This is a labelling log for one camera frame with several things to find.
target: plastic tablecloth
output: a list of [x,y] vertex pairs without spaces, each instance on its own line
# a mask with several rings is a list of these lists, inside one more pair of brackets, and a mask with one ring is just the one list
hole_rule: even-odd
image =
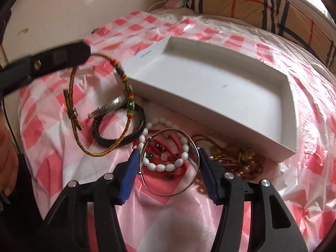
[[[239,24],[233,19],[196,15],[187,9],[160,10],[154,14],[132,12],[86,38],[93,51],[103,51],[121,62],[168,37],[207,41],[255,58],[285,73],[290,81],[297,115],[297,153],[277,164],[266,161],[264,178],[275,186],[293,214],[309,251],[323,239],[336,211],[336,89],[334,77],[310,54],[284,38]],[[95,181],[126,161],[132,145],[93,158],[77,146],[68,119],[63,89],[71,70],[34,81],[20,91],[20,129],[33,189],[43,217],[70,180]],[[103,150],[91,134],[88,112],[122,93],[108,62],[91,57],[80,67],[74,84],[74,105],[84,126],[82,143],[92,151]],[[147,121],[165,117],[188,133],[204,126],[157,104],[136,98]],[[106,116],[101,132],[118,137],[126,112]],[[130,199],[117,214],[128,251],[210,251],[221,207],[193,185],[172,198],[148,193],[136,178]],[[92,251],[97,251],[93,206],[88,228]],[[245,205],[241,251],[247,250],[250,205]]]

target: hand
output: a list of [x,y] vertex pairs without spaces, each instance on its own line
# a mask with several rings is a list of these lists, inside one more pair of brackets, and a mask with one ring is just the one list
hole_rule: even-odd
[[3,111],[0,110],[0,191],[4,191],[6,196],[15,188],[17,172],[18,158],[4,123]]

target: black pants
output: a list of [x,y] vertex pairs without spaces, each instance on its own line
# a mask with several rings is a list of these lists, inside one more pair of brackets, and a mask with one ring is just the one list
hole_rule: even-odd
[[0,213],[0,251],[5,252],[32,251],[32,237],[42,223],[25,156],[18,157],[16,187],[8,198],[11,204],[6,204],[0,197],[4,208]]

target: silver screw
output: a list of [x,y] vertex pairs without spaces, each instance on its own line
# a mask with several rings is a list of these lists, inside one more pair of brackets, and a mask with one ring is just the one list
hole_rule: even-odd
[[72,181],[70,181],[69,183],[68,183],[68,187],[70,187],[70,188],[73,188],[73,187],[75,187],[77,185],[77,181],[75,181],[75,180],[72,180]]
[[104,175],[105,180],[112,180],[113,177],[114,177],[113,173],[110,172]]
[[34,68],[35,68],[35,70],[40,70],[41,69],[41,62],[40,62],[40,60],[36,60],[35,62],[34,62]]
[[271,185],[271,183],[270,183],[267,179],[263,179],[263,180],[261,180],[261,184],[262,184],[263,186],[270,186],[270,185]]
[[233,173],[230,173],[230,172],[227,172],[226,174],[224,174],[224,176],[225,176],[226,179],[233,179],[234,178]]

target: woven cord bracelet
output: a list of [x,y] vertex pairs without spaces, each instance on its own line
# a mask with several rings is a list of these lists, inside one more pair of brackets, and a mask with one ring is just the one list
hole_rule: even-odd
[[102,54],[102,53],[93,53],[92,56],[99,56],[99,57],[103,57],[103,58],[107,59],[111,63],[111,65],[115,68],[115,70],[117,71],[118,75],[121,78],[121,81],[125,85],[125,92],[126,92],[127,100],[128,100],[127,122],[126,122],[126,126],[125,126],[125,129],[124,129],[123,133],[114,142],[114,144],[111,145],[111,147],[109,147],[107,150],[105,150],[103,152],[91,152],[88,149],[86,149],[83,146],[83,144],[79,141],[77,129],[79,129],[81,131],[83,129],[83,126],[80,124],[80,122],[78,120],[78,113],[77,113],[76,108],[73,105],[73,85],[74,85],[73,82],[74,82],[74,79],[75,79],[76,71],[78,69],[77,66],[72,69],[72,72],[71,72],[71,75],[70,75],[69,90],[64,89],[63,93],[64,93],[65,103],[66,103],[67,110],[68,110],[68,116],[69,116],[69,119],[71,121],[72,130],[73,130],[74,137],[75,137],[75,140],[77,142],[77,145],[87,155],[90,155],[90,156],[93,156],[93,157],[101,157],[101,156],[107,155],[108,153],[112,152],[112,150],[114,150],[120,144],[120,142],[124,139],[124,137],[126,136],[129,125],[131,123],[131,119],[132,119],[133,114],[134,114],[135,102],[134,102],[134,93],[133,93],[132,86],[128,83],[128,77],[125,75],[125,72],[121,68],[120,64],[115,59],[112,59],[112,58],[110,58],[107,55]]
[[[121,108],[127,108],[127,104],[123,105]],[[139,126],[134,128],[134,130],[131,134],[129,134],[128,136],[125,136],[125,138],[120,142],[118,147],[125,146],[125,145],[130,144],[130,143],[134,142],[135,140],[137,140],[139,138],[139,136],[142,134],[145,127],[146,127],[146,122],[145,122],[146,118],[145,118],[145,113],[144,113],[143,108],[141,106],[139,106],[138,104],[135,104],[134,111],[138,112],[138,114],[139,114]],[[103,117],[105,115],[107,115],[107,114],[97,116],[93,120],[93,122],[92,122],[92,135],[93,135],[93,138],[96,140],[96,142],[100,146],[108,148],[115,143],[116,139],[103,138],[99,134],[99,126],[100,126],[100,124],[103,120]]]

